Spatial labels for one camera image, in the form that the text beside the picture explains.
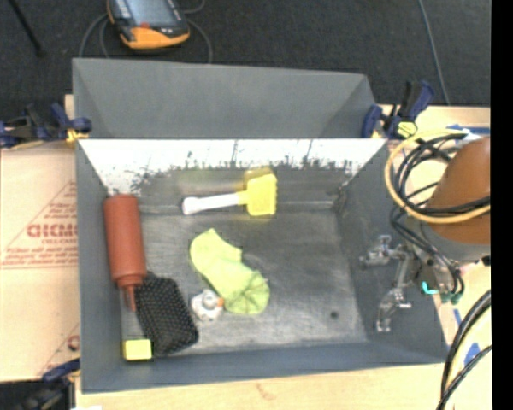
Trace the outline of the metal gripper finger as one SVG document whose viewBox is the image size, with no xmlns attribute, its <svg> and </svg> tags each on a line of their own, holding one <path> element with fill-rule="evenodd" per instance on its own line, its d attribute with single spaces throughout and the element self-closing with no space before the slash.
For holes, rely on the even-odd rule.
<svg viewBox="0 0 513 410">
<path fill-rule="evenodd" d="M 393 315 L 398 310 L 411 309 L 412 302 L 407 299 L 405 287 L 391 288 L 380 300 L 375 329 L 378 332 L 390 332 Z"/>
<path fill-rule="evenodd" d="M 365 252 L 359 257 L 359 266 L 362 269 L 371 267 L 384 267 L 392 261 L 401 262 L 405 259 L 405 250 L 401 244 L 391 247 L 392 236 L 379 235 Z"/>
</svg>

